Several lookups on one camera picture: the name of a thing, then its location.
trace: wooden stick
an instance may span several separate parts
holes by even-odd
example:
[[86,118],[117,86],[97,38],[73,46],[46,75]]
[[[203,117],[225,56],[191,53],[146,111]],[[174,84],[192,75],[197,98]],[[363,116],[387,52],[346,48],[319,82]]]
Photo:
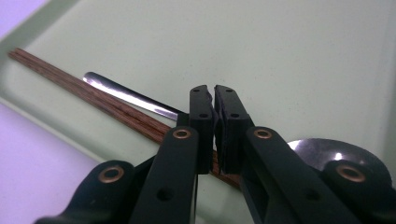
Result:
[[[44,62],[23,49],[15,49],[11,51],[8,56],[156,143],[160,144],[163,141],[164,135],[170,129],[169,126],[128,106],[119,101],[116,97],[97,90],[90,84]],[[211,174],[231,186],[239,188],[238,175],[221,175],[219,173],[217,152],[213,152],[214,169]]]

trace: metal ring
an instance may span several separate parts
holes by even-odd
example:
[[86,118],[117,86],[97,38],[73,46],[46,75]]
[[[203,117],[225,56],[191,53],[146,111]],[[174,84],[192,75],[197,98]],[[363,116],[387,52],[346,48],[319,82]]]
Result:
[[[113,176],[106,176],[106,173],[109,171],[117,171],[117,174]],[[115,165],[115,166],[109,166],[105,170],[103,170],[99,174],[98,178],[102,183],[108,184],[118,181],[119,179],[122,178],[123,175],[124,175],[124,170],[120,166]]]
[[173,136],[178,139],[185,139],[191,136],[191,132],[186,129],[179,129],[173,132]]
[[256,135],[256,137],[263,138],[263,139],[268,139],[268,138],[272,137],[272,134],[265,129],[258,129],[256,131],[254,131],[254,135]]
[[341,164],[337,166],[335,170],[340,176],[353,182],[360,183],[366,180],[366,176],[360,170],[356,169],[353,166]]

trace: white tray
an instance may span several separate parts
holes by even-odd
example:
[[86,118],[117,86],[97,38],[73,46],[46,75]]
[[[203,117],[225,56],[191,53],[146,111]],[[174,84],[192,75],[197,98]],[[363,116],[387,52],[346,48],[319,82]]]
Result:
[[[137,165],[158,146],[7,52],[26,49],[79,78],[97,72],[184,111],[191,88],[220,84],[286,141],[366,148],[394,178],[395,10],[392,1],[54,1],[0,42],[1,103],[99,161]],[[211,176],[200,178],[197,214],[252,221],[241,193]]]

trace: chopstick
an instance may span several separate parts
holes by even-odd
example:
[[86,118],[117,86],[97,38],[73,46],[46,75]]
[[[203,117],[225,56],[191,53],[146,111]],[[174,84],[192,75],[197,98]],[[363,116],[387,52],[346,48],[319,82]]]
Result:
[[[14,49],[8,53],[8,56],[158,144],[163,141],[164,135],[170,129],[162,122],[128,106],[106,92],[97,90],[90,84],[46,63],[23,49]],[[239,176],[221,175],[217,152],[213,152],[214,169],[211,174],[239,189]]]

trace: brown wooden chopstick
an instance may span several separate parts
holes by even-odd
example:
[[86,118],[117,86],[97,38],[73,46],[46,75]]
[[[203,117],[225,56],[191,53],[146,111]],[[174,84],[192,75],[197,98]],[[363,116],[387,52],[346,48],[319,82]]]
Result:
[[[128,106],[116,97],[97,90],[90,84],[44,62],[23,49],[15,49],[8,56],[156,143],[160,144],[165,133],[170,129],[169,126]],[[239,188],[239,177],[237,175],[220,175],[216,151],[214,151],[213,156],[214,172],[212,175],[233,187]]]

